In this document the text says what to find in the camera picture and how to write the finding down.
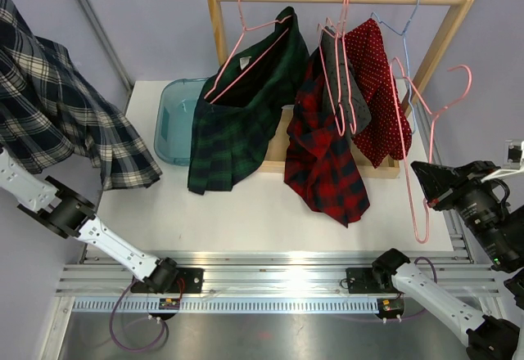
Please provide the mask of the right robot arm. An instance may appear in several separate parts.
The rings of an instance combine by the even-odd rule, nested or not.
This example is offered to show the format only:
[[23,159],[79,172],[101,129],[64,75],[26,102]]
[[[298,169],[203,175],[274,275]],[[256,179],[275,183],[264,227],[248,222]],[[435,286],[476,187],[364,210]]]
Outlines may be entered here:
[[523,169],[503,169],[487,160],[455,168],[414,161],[411,168],[427,207],[455,212],[491,265],[472,266],[452,285],[432,280],[406,254],[390,249],[372,263],[373,285],[418,302],[457,337],[468,358],[521,359],[523,324],[470,306],[459,291],[466,288],[473,295],[483,295],[484,288],[474,284],[474,279],[487,278],[489,269],[504,272],[509,275],[504,286],[517,312],[523,312],[523,209],[509,210],[510,188],[505,182]]

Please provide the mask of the pink wire hanger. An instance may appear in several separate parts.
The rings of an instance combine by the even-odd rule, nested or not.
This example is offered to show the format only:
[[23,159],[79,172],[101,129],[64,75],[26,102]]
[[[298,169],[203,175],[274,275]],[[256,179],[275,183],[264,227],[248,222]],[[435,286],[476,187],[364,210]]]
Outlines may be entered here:
[[[418,99],[418,102],[422,104],[422,107],[426,111],[426,113],[431,116],[431,128],[430,128],[430,137],[429,137],[429,158],[428,158],[428,162],[429,164],[431,164],[433,160],[436,122],[446,111],[450,110],[453,106],[457,105],[458,103],[466,99],[467,95],[470,92],[471,86],[472,86],[472,70],[468,65],[465,65],[465,64],[456,65],[455,67],[451,67],[448,69],[449,72],[453,72],[456,70],[464,70],[467,75],[466,87],[460,97],[456,98],[449,104],[444,105],[439,110],[434,111],[430,109],[425,99],[423,98],[422,94],[415,87],[413,80],[406,74],[406,72],[404,71],[404,67],[402,66],[402,63],[400,62],[397,56],[395,56],[389,64],[389,76],[390,76],[391,86],[393,86],[395,82],[395,77],[393,73],[394,65],[397,65],[399,67],[402,79],[409,82],[409,86],[412,88],[412,91],[415,93],[415,96]],[[404,175],[405,175],[405,182],[406,182],[406,187],[407,187],[407,192],[408,192],[410,214],[411,214],[411,219],[412,219],[412,224],[413,224],[413,234],[414,234],[415,241],[418,244],[424,245],[429,241],[429,237],[430,237],[429,207],[427,206],[427,201],[423,200],[424,211],[425,211],[425,232],[424,232],[424,236],[420,236],[419,231],[418,231],[418,222],[417,222],[417,217],[416,217],[416,211],[415,211],[414,202],[413,202],[413,193],[412,193],[411,179],[410,179],[410,169],[409,169],[409,164],[407,160],[408,154],[407,154],[407,149],[406,149],[406,143],[404,141],[404,134],[402,132],[402,122],[400,120],[400,105],[399,104],[395,104],[395,115],[397,119],[398,129],[400,131],[402,158],[404,161]]]

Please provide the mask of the navy white plaid skirt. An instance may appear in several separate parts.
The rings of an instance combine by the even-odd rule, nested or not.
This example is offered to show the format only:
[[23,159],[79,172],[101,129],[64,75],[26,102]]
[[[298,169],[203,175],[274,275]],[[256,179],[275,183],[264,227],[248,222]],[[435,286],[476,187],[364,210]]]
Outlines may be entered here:
[[32,174],[86,157],[105,191],[150,187],[162,174],[122,111],[66,47],[32,33],[12,0],[1,0],[1,143]]

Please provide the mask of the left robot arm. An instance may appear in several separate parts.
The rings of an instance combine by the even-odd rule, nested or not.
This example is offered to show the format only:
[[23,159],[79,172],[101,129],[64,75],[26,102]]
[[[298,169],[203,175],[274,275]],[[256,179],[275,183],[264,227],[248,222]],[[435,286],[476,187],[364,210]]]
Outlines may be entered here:
[[177,264],[148,254],[115,234],[96,214],[95,206],[55,178],[44,180],[19,166],[1,148],[1,188],[18,201],[17,208],[62,238],[93,245],[129,270],[153,293],[172,290]]

